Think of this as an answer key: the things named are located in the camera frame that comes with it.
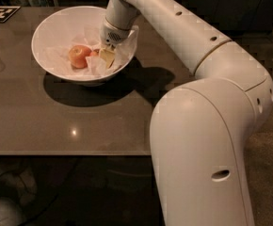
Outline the yellow taped gripper finger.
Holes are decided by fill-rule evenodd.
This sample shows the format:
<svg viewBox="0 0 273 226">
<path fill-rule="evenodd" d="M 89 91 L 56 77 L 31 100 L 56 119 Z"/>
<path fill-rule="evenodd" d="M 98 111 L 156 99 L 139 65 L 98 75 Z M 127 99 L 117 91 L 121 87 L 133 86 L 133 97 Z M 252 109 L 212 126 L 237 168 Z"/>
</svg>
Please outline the yellow taped gripper finger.
<svg viewBox="0 0 273 226">
<path fill-rule="evenodd" d="M 105 61 L 105 66 L 109 69 L 115 60 L 115 52 L 109 48 L 102 48 L 99 57 Z"/>
</svg>

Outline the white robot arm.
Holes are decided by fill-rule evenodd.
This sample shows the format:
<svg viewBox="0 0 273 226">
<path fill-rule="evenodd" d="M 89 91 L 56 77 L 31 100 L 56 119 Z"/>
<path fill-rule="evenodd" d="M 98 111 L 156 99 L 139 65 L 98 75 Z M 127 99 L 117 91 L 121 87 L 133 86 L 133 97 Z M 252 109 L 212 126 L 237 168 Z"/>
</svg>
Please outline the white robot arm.
<svg viewBox="0 0 273 226">
<path fill-rule="evenodd" d="M 160 99 L 150 123 L 166 226 L 255 226 L 244 147 L 272 109 L 269 72 L 174 0 L 109 0 L 103 42 L 124 41 L 137 15 L 194 77 Z"/>
</svg>

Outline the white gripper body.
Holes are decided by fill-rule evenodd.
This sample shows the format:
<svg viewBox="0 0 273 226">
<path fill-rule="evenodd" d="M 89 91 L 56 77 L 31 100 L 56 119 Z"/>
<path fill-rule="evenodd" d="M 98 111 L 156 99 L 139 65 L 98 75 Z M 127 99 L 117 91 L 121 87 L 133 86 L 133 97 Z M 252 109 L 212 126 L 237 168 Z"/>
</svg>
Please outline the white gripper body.
<svg viewBox="0 0 273 226">
<path fill-rule="evenodd" d="M 106 18 L 100 27 L 100 39 L 104 45 L 116 47 L 124 42 L 131 31 L 130 23 L 111 23 Z"/>
</svg>

